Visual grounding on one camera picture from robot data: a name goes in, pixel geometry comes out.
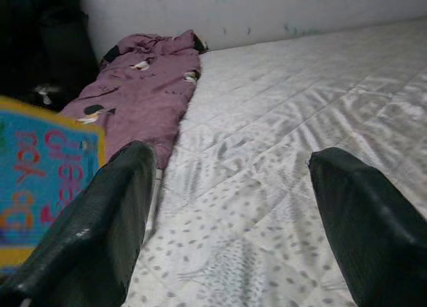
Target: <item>quilted mattress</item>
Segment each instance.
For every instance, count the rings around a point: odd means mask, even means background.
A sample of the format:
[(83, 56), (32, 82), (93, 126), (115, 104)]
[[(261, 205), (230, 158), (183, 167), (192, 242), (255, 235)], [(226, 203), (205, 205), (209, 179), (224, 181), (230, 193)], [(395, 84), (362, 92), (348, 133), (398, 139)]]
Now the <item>quilted mattress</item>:
[(355, 306), (307, 162), (350, 151), (427, 217), (427, 20), (201, 61), (124, 306)]

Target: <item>blue book cover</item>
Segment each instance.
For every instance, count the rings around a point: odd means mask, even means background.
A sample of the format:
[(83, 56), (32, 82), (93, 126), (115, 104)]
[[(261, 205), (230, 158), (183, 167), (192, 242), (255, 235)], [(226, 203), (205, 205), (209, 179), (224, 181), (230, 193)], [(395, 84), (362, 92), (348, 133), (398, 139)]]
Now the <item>blue book cover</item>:
[(0, 276), (31, 254), (104, 162), (104, 134), (0, 97)]

